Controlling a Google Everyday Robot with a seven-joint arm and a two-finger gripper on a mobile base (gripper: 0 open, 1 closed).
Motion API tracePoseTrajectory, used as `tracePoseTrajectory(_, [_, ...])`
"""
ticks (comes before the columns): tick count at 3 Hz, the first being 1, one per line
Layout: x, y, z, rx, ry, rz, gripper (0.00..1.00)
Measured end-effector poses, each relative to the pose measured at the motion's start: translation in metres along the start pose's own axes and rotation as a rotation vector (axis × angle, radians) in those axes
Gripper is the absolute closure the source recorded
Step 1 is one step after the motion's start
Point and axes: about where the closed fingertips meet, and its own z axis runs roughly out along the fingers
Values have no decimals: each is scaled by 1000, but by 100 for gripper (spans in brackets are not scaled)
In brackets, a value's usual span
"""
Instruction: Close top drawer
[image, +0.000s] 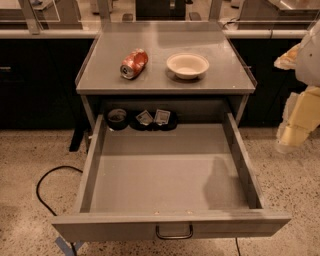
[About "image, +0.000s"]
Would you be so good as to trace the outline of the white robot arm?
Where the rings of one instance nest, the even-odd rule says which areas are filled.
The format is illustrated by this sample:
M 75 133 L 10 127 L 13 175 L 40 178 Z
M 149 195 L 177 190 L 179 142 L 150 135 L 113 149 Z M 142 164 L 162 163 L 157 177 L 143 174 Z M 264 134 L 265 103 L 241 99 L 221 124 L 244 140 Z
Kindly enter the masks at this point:
M 290 94 L 277 131 L 277 151 L 289 153 L 320 125 L 320 20 L 299 44 L 278 57 L 274 66 L 293 69 L 296 79 L 307 86 L 302 93 Z

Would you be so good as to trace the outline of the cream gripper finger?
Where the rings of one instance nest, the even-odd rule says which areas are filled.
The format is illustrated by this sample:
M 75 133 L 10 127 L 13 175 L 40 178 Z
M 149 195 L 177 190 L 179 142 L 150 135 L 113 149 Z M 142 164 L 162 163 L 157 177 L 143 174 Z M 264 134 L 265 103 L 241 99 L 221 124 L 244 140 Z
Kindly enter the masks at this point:
M 278 57 L 274 62 L 274 66 L 283 70 L 294 70 L 296 68 L 296 59 L 299 47 L 300 44 L 296 44 L 287 52 Z
M 299 148 L 320 125 L 320 88 L 308 87 L 287 99 L 277 131 L 276 149 L 290 153 Z

